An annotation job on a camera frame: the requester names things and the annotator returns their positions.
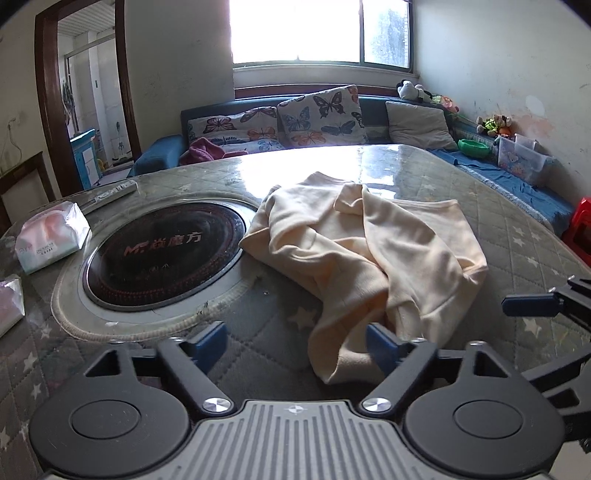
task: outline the beige sweatshirt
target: beige sweatshirt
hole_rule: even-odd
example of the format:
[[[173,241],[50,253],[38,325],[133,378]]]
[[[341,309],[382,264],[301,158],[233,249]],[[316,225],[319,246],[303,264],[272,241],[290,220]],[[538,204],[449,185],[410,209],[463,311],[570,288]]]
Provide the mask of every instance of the beige sweatshirt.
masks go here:
[[[443,346],[488,270],[457,200],[385,200],[319,172],[271,189],[241,246],[323,301],[308,354],[325,383],[383,378],[370,322]]]

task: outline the window pane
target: window pane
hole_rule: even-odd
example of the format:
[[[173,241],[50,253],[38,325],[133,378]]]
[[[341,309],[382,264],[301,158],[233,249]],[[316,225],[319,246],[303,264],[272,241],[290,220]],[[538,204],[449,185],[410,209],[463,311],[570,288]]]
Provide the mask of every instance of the window pane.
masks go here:
[[[359,61],[359,0],[230,0],[234,63]]]
[[[410,29],[404,0],[363,0],[365,61],[408,68]]]

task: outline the red plastic stool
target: red plastic stool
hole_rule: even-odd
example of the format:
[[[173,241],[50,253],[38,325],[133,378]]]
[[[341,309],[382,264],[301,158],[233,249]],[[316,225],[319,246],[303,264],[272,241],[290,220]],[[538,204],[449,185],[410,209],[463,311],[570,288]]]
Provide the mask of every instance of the red plastic stool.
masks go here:
[[[591,267],[591,197],[579,203],[562,241]]]

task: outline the door frame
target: door frame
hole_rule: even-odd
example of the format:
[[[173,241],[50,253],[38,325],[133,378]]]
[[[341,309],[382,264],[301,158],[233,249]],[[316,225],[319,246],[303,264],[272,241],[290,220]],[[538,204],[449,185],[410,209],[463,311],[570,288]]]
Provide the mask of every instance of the door frame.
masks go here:
[[[66,197],[83,190],[78,175],[66,114],[61,99],[59,58],[57,54],[57,23],[100,0],[60,0],[35,17],[35,78],[41,123],[45,133],[51,166],[61,194]],[[125,126],[134,160],[141,155],[134,108],[129,87],[127,53],[125,50],[125,0],[115,2],[115,48],[119,87],[125,117]]]

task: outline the silver screw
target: silver screw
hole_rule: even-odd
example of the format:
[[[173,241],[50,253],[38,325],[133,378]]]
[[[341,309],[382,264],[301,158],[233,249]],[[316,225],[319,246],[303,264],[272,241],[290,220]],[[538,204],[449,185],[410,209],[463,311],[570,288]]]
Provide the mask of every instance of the silver screw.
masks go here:
[[[223,413],[232,408],[232,403],[225,398],[208,398],[203,402],[203,409],[211,413]]]
[[[392,403],[386,398],[368,398],[364,400],[361,406],[370,412],[380,413],[392,408]]]

